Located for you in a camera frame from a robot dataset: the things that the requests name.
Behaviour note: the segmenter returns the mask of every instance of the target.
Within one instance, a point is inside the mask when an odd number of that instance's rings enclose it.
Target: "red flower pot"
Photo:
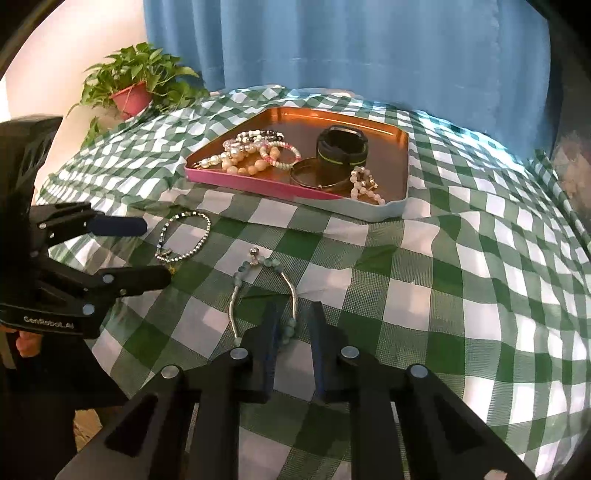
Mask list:
[[[127,120],[140,113],[152,101],[152,94],[146,90],[146,82],[141,81],[111,95],[111,98]]]

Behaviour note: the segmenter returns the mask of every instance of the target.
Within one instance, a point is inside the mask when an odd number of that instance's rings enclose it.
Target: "pink beaded bracelet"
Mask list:
[[[286,150],[291,150],[293,152],[293,154],[295,155],[295,160],[292,163],[282,163],[280,161],[275,160],[274,158],[272,158],[269,155],[269,153],[267,151],[267,148],[271,148],[271,147],[279,147],[279,148],[285,148]],[[285,142],[265,142],[265,143],[263,143],[261,149],[259,150],[259,153],[261,155],[261,158],[264,161],[271,164],[275,168],[280,168],[282,170],[290,170],[296,163],[298,163],[301,160],[301,155],[300,155],[299,150],[296,147],[294,147],[293,145],[290,145],[289,143],[285,143]]]

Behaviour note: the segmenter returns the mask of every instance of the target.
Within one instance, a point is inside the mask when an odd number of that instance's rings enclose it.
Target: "white pearl bead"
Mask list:
[[[259,158],[256,162],[255,162],[255,168],[258,171],[263,171],[265,170],[267,167],[269,166],[269,164],[264,161],[262,158]]]

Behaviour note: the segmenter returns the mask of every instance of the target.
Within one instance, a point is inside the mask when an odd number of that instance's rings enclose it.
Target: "green checkered tablecloth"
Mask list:
[[[191,152],[281,105],[406,130],[404,217],[367,224],[184,178]],[[155,263],[165,218],[184,208],[212,219],[172,285],[117,302],[92,345],[129,395],[164,365],[197,367],[231,348],[232,274],[256,245],[285,265],[301,308],[321,301],[329,323],[385,364],[426,364],[539,477],[556,473],[589,428],[589,238],[542,154],[524,167],[488,137],[425,113],[261,87],[146,112],[99,138],[48,179],[39,203],[81,200],[149,225],[143,238],[87,235],[52,250],[91,272]],[[166,246],[187,251],[203,227],[175,222]],[[288,290],[272,271],[251,272],[242,293],[241,330],[260,322],[268,300],[286,320]],[[314,398],[309,340],[300,323],[278,357],[271,401],[242,409],[240,479],[350,478],[348,413]]]

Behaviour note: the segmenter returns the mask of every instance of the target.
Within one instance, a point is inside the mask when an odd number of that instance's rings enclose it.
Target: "green beaded bracelet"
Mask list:
[[[234,305],[236,304],[236,300],[238,299],[238,293],[240,292],[240,287],[242,287],[242,283],[248,272],[251,268],[256,266],[263,266],[267,268],[272,268],[275,270],[281,278],[287,284],[287,287],[290,289],[291,292],[291,317],[287,320],[287,325],[283,329],[283,333],[281,336],[280,343],[282,345],[287,345],[290,342],[290,339],[296,333],[296,318],[297,318],[297,293],[296,288],[291,280],[287,277],[285,272],[283,271],[283,266],[281,262],[276,258],[270,259],[265,258],[262,255],[259,255],[259,249],[257,247],[252,247],[250,250],[250,256],[252,257],[251,261],[245,261],[242,263],[240,267],[238,267],[238,271],[234,273],[234,291],[232,292],[232,297],[230,298],[230,306],[228,307],[228,319],[230,320],[230,326],[232,327],[232,332],[234,334],[234,345],[239,346],[240,342],[242,341],[242,337],[238,335],[238,328],[236,327],[236,320],[234,319]]]

